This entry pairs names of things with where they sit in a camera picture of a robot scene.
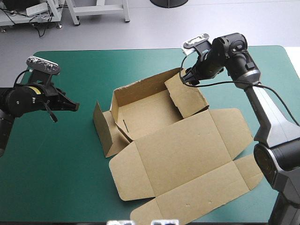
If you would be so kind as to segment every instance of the green table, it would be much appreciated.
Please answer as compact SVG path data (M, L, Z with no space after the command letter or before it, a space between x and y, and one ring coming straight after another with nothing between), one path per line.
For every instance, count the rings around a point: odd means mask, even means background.
M280 46L258 46L250 47L249 51L262 72L263 84L277 90L300 120L300 80L285 50ZM181 50L66 51L35 55L61 66L60 75L53 78L55 85L81 105L77 112L56 112L59 118L56 124L43 111L15 121L7 151L0 158L0 221L128 219L134 208L148 200L123 202L119 198L108 167L110 159L104 158L94 128L95 102L98 100L103 110L108 110L115 88L178 67L183 59ZM196 55L188 58L186 67L195 60ZM25 64L20 65L20 71L24 68ZM223 80L229 80L226 72L203 83ZM259 124L242 90L225 84L202 91L211 108L241 109L252 133L256 133ZM254 144L241 156L253 152ZM252 192L197 221L264 222L276 196L263 180Z

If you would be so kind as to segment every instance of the black cable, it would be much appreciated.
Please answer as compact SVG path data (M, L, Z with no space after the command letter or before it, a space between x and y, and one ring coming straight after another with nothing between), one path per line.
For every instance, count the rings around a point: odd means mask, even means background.
M224 84L224 83L242 83L242 84L247 84L248 87L259 87L259 88L266 88L270 91L272 91L276 97L280 100L280 102L282 103L282 105L285 107L287 113L290 115L290 117L292 118L292 120L295 122L295 124L297 124L297 126L300 126L300 124L298 123L298 121L294 118L294 116L292 115L291 111L289 110L289 108L287 107L287 105L285 104L284 100L280 97L280 95L272 88L268 87L268 86L265 86L265 85L261 85L261 84L252 84L252 83L249 83L249 82L243 82L243 81L222 81L222 82L217 82L217 83L210 83L210 84L204 84L204 85L190 85L190 84L187 84L182 76L181 76L181 71L182 71L182 68L183 68L183 63L184 61L186 60L187 56L184 57L184 59L182 60L182 63L181 63L181 67L180 67L180 71L179 71L179 77L182 81L182 83L188 87L192 87L192 88L203 88L203 87L210 87L210 86L215 86L215 85L219 85L219 84Z
M13 25L15 25L15 22L12 20L12 18L10 18L10 16L7 14L7 12L2 8L0 8L0 10L2 10L2 12L5 13L5 15L9 18L9 20L13 23Z
M38 29L38 27L36 27L36 26L33 25L33 28L34 28L35 30L37 30L38 36L39 36L40 38L43 37L43 36L45 35L45 33L46 33L46 30L49 29L49 23L51 23L52 18L53 18L53 13L51 13L51 15L50 15L48 21L46 22L46 25L44 26L44 31L43 31L42 34L40 33L40 30Z
M297 124L298 126L300 126L299 123L297 122L297 120L293 117L291 111L289 110L289 108L287 107L287 105L285 104L285 102L283 101L283 99L279 96L279 94L278 94L274 89L272 89L272 88L270 88L270 87L267 87L267 86L264 86L264 85L261 85L261 84L255 84L255 85L253 85L253 86L255 86L255 87L260 87L260 88L266 88L266 89L272 91L272 92L276 95L276 97L281 101L281 103L282 103L283 106L285 107L287 113L290 115L290 117L291 117L292 120L295 122L295 124Z
M17 78L15 79L14 87L17 85L17 82L18 82L20 76L22 76L22 75L25 74L26 72L29 72L29 70L26 69L26 70L24 70L23 72L21 72L21 73L17 76Z

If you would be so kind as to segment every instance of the open cardboard box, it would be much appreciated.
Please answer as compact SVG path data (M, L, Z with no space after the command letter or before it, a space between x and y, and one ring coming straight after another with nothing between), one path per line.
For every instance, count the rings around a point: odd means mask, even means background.
M110 111L102 113L96 104L93 118L105 157L208 108L201 92L183 85L178 72L176 68L114 90Z
M252 141L238 109L208 110L200 91L183 85L179 69L116 89L112 107L94 111L120 198L151 198L131 213L187 224L249 192L263 175L254 157L234 160Z

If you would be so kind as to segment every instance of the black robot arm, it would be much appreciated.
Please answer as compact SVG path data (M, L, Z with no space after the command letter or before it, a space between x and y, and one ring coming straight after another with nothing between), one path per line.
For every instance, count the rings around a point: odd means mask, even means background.
M271 187L279 192L269 225L300 224L300 127L289 122L260 83L261 72L248 52L242 34L234 33L208 41L203 34L185 42L186 55L198 53L198 60L181 77L196 85L227 69L238 88L246 93L260 123L255 136L259 143L254 156Z
M51 82L52 76L60 72L59 65L35 56L27 59L27 65L31 75L26 84L15 82L12 88L0 88L0 157L4 154L15 118L46 110L57 122L52 111L77 111L79 107Z

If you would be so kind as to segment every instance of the gray floor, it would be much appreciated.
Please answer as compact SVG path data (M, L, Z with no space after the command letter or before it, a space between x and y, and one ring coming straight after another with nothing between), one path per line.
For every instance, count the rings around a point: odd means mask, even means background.
M204 32L212 38L240 32L249 45L300 46L300 0L189 0L173 9L156 7L149 0L128 2L129 23L123 15L103 15L81 17L81 25L74 26L65 9L63 29L48 30L42 38L30 26L0 34L0 87L11 86L26 68L27 57L38 51L178 48Z

